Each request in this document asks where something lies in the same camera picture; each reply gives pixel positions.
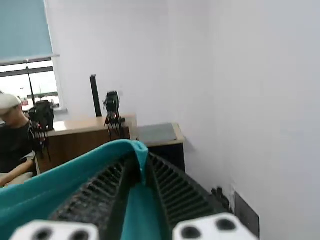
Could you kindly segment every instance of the black shirt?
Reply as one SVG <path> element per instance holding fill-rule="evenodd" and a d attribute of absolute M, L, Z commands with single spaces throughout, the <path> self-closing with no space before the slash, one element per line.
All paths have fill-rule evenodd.
<path fill-rule="evenodd" d="M 26 155 L 33 150 L 30 123 L 20 128 L 0 127 L 0 173 L 9 173 L 27 161 Z"/>

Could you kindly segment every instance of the window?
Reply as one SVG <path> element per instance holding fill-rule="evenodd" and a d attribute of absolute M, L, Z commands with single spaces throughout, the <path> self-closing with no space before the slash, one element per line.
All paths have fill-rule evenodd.
<path fill-rule="evenodd" d="M 51 58 L 13 63 L 0 63 L 0 91 L 26 99 L 22 109 L 28 111 L 34 104 L 32 101 L 29 76 L 35 102 L 48 100 L 54 108 L 60 107 L 56 76 Z"/>

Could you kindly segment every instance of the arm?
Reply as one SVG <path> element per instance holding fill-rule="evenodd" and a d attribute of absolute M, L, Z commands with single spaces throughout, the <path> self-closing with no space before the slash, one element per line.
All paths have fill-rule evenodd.
<path fill-rule="evenodd" d="M 0 187 L 5 186 L 6 184 L 10 183 L 13 179 L 21 176 L 28 172 L 28 170 L 33 166 L 34 161 L 28 159 L 26 162 L 20 164 L 11 172 L 6 174 L 4 177 L 0 178 Z"/>

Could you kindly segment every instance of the desk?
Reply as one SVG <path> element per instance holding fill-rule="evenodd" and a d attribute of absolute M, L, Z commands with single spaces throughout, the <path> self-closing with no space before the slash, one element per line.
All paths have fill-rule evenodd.
<path fill-rule="evenodd" d="M 138 128 L 138 135 L 151 153 L 186 171 L 183 145 L 185 137 L 177 123 L 141 126 Z"/>
<path fill-rule="evenodd" d="M 134 114 L 122 117 L 126 119 L 123 128 L 127 139 L 140 140 L 149 148 L 150 152 L 163 157 L 185 171 L 183 149 L 185 138 L 177 123 L 138 127 Z M 39 158 L 37 161 L 38 174 L 75 159 L 109 141 L 118 139 L 119 137 L 115 133 L 111 135 L 112 138 L 109 137 L 104 124 L 104 117 L 55 122 L 54 131 L 48 132 L 51 161 L 48 153 L 44 151 L 44 159 Z"/>
<path fill-rule="evenodd" d="M 134 114 L 122 115 L 124 138 L 138 138 L 137 118 Z M 91 150 L 120 137 L 115 130 L 105 126 L 105 117 L 94 117 L 82 120 L 66 120 L 54 123 L 53 131 L 47 133 L 48 151 L 43 151 L 43 157 L 38 154 L 37 173 L 43 173 L 75 159 Z"/>

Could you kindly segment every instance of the white cap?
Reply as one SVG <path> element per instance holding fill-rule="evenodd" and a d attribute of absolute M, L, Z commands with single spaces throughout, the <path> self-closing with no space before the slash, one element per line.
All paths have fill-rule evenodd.
<path fill-rule="evenodd" d="M 21 100 L 12 94 L 0 94 L 0 115 L 21 104 Z"/>

